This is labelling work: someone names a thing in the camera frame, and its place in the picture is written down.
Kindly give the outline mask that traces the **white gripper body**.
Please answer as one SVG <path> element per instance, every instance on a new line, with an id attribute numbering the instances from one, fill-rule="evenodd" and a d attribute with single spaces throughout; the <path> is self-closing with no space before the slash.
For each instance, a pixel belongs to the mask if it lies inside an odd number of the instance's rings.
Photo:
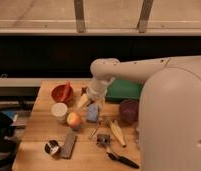
<path id="1" fill-rule="evenodd" d="M 107 94 L 107 88 L 113 81 L 114 78 L 99 80 L 93 77 L 87 88 L 88 97 L 93 101 L 103 99 Z"/>

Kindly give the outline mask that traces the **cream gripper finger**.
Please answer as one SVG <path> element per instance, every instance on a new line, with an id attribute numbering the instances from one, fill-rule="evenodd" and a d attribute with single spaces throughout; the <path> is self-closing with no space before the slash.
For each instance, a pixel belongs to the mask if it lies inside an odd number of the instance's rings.
<path id="1" fill-rule="evenodd" d="M 105 106 L 104 98 L 98 101 L 98 106 L 99 106 L 99 114 L 102 115 L 104 112 L 104 106 Z"/>
<path id="2" fill-rule="evenodd" d="M 80 109 L 84 106 L 87 106 L 90 103 L 90 99 L 87 94 L 83 94 L 77 103 L 77 108 Z"/>

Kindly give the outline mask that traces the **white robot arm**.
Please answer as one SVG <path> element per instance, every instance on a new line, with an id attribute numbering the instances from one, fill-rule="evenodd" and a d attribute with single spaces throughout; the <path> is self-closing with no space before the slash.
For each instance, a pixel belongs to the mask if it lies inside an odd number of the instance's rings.
<path id="1" fill-rule="evenodd" d="M 117 78 L 143 85 L 139 100 L 141 171 L 201 171 L 201 56 L 90 65 L 89 100 L 106 96 Z"/>

